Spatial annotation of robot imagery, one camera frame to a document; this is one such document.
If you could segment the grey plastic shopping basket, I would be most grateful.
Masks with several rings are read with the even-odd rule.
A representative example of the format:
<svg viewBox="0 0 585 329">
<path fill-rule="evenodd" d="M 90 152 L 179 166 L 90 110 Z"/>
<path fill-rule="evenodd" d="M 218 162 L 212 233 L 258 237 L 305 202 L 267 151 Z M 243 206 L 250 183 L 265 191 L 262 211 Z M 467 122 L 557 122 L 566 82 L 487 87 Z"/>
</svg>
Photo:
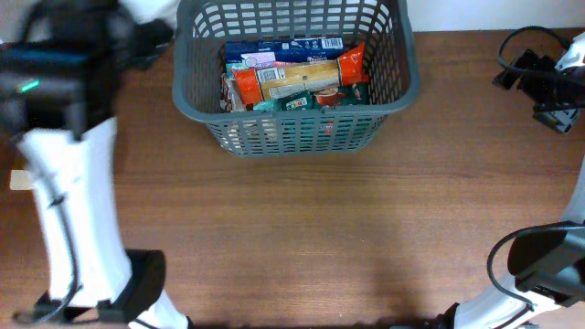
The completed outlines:
<svg viewBox="0 0 585 329">
<path fill-rule="evenodd" d="M 176 21 L 175 106 L 240 157 L 354 152 L 420 92 L 405 0 L 183 1 Z"/>
</svg>

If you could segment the beige snack bag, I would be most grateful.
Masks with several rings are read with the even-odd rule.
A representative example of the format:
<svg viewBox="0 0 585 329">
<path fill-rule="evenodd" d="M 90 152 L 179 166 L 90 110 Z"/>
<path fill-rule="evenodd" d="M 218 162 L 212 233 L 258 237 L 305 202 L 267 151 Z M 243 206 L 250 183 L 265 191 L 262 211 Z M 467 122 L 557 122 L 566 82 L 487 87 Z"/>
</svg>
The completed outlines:
<svg viewBox="0 0 585 329">
<path fill-rule="evenodd" d="M 33 188 L 32 176 L 27 170 L 14 169 L 10 172 L 9 188 L 12 191 L 29 191 Z"/>
<path fill-rule="evenodd" d="M 229 78 L 227 73 L 221 75 L 221 96 L 220 108 L 226 112 L 244 112 L 250 111 L 252 105 L 245 105 L 242 103 L 239 90 L 233 78 Z M 239 125 L 237 123 L 230 123 L 227 128 L 228 138 L 231 140 L 234 149 L 240 149 L 242 146 L 242 139 L 239 136 Z"/>
</svg>

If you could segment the blue tissue box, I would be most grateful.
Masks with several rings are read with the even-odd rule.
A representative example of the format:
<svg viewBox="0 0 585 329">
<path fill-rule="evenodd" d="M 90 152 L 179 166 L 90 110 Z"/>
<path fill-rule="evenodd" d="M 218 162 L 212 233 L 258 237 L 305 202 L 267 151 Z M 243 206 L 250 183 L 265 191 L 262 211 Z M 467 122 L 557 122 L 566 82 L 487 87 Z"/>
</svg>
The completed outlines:
<svg viewBox="0 0 585 329">
<path fill-rule="evenodd" d="M 341 37 L 229 41 L 225 46 L 225 60 L 227 63 L 255 66 L 272 62 L 296 63 L 336 59 L 344 52 Z"/>
</svg>

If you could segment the orange spaghetti packet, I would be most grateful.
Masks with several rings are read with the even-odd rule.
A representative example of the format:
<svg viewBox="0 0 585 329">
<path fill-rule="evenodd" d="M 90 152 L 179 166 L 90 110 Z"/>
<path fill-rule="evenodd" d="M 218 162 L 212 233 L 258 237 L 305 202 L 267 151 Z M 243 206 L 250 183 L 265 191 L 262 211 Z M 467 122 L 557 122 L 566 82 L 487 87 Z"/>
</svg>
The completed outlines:
<svg viewBox="0 0 585 329">
<path fill-rule="evenodd" d="M 366 43 L 348 50 L 334 60 L 244 69 L 234 72 L 234 80 L 244 104 L 272 101 L 300 91 L 319 91 L 368 82 L 363 60 Z"/>
</svg>

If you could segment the green coffee sachet bag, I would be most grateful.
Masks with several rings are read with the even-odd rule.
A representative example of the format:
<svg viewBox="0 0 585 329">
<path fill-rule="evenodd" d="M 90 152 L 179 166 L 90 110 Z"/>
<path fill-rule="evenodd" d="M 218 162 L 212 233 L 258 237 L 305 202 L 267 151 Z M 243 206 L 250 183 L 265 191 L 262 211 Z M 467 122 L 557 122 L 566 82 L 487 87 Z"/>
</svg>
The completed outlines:
<svg viewBox="0 0 585 329">
<path fill-rule="evenodd" d="M 282 99 L 259 102 L 253 105 L 254 111 L 307 111 L 321 110 L 323 107 L 335 108 L 337 106 L 365 105 L 368 102 L 368 90 L 366 83 L 355 83 L 345 87 L 333 87 L 327 90 L 319 91 L 300 91 L 291 96 Z M 313 137 L 311 125 L 314 121 L 303 119 L 301 139 L 309 140 Z M 258 138 L 260 132 L 255 124 L 244 124 L 247 128 L 246 135 L 252 138 Z M 292 137 L 294 133 L 293 122 L 281 122 L 282 129 L 286 133 L 285 137 Z M 277 141 L 277 126 L 275 120 L 262 120 L 261 127 L 263 136 L 271 143 Z M 321 135 L 331 134 L 333 121 L 325 121 L 325 124 L 319 128 Z"/>
</svg>

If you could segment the mint green snack packet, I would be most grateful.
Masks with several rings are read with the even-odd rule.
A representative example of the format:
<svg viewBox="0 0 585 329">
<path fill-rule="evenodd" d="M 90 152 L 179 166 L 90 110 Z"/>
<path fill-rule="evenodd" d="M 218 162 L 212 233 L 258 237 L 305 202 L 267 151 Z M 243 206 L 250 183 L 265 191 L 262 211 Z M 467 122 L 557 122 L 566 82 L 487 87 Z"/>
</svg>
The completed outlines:
<svg viewBox="0 0 585 329">
<path fill-rule="evenodd" d="M 235 77 L 234 72 L 237 70 L 244 70 L 248 69 L 249 67 L 243 63 L 228 63 L 226 65 L 226 74 L 229 79 L 233 79 Z"/>
</svg>

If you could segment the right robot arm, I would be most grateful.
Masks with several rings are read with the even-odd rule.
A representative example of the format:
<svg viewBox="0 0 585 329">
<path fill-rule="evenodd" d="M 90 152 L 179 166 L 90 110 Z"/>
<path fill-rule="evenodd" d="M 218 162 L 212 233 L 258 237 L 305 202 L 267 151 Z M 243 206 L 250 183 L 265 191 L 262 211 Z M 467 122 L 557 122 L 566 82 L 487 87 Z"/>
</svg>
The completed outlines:
<svg viewBox="0 0 585 329">
<path fill-rule="evenodd" d="M 560 60 L 528 49 L 494 83 L 517 87 L 535 103 L 535 117 L 567 133 L 584 113 L 584 50 L 567 48 Z M 522 328 L 532 318 L 584 300 L 584 178 L 561 220 L 521 228 L 501 238 L 486 261 L 489 286 L 439 314 L 431 328 Z"/>
</svg>

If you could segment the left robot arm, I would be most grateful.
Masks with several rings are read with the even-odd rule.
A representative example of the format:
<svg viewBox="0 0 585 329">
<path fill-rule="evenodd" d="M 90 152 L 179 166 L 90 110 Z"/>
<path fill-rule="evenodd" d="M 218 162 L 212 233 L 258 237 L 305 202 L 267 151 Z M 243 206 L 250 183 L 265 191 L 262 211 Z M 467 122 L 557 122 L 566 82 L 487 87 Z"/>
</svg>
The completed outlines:
<svg viewBox="0 0 585 329">
<path fill-rule="evenodd" d="M 127 249 L 113 179 L 122 74 L 147 69 L 176 34 L 175 1 L 38 1 L 1 53 L 1 127 L 24 158 L 49 286 L 20 326 L 189 328 L 165 291 L 165 255 Z"/>
</svg>

